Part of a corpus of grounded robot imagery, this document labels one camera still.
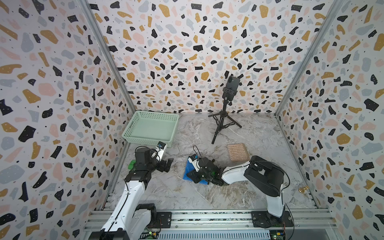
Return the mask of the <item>grey blue microfibre cloth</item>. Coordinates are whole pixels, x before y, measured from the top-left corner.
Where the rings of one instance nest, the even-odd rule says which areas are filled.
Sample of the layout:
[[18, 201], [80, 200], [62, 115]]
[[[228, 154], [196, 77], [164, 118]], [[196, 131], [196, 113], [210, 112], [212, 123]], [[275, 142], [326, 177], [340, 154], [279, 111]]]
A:
[[203, 179], [203, 171], [200, 168], [199, 161], [201, 158], [197, 160], [197, 166], [199, 167], [199, 171], [197, 171], [192, 163], [187, 161], [187, 165], [185, 168], [185, 173], [183, 176], [184, 180], [191, 181], [195, 184], [208, 185], [209, 183]]

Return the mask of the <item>striped orange dishcloth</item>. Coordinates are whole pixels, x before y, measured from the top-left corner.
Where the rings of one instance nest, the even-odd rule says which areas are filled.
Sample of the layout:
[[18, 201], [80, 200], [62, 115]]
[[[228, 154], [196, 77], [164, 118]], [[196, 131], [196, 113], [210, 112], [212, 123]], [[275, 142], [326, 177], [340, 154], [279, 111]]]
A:
[[244, 143], [227, 145], [227, 149], [232, 162], [246, 162], [250, 160], [249, 152]]

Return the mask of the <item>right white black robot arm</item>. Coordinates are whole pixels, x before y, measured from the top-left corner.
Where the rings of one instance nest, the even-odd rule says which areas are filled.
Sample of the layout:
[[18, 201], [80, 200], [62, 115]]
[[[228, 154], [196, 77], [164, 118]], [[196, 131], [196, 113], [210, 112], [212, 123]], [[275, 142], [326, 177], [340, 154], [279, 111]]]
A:
[[188, 162], [194, 169], [187, 173], [187, 177], [194, 183], [206, 181], [223, 187], [248, 181], [266, 195], [268, 213], [276, 218], [283, 216], [285, 205], [282, 193], [286, 173], [280, 166], [258, 156], [252, 156], [246, 163], [226, 168], [219, 168], [213, 161], [196, 154], [189, 156]]

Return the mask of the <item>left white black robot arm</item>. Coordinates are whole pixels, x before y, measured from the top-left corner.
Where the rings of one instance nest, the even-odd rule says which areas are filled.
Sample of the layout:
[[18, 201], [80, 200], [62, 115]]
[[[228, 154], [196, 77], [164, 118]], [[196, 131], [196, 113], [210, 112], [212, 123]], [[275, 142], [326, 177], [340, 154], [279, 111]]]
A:
[[173, 159], [163, 160], [167, 145], [159, 142], [154, 149], [139, 146], [135, 149], [135, 163], [125, 178], [125, 188], [107, 222], [90, 240], [157, 239], [162, 228], [170, 227], [170, 212], [157, 213], [154, 204], [140, 204], [154, 171], [169, 172]]

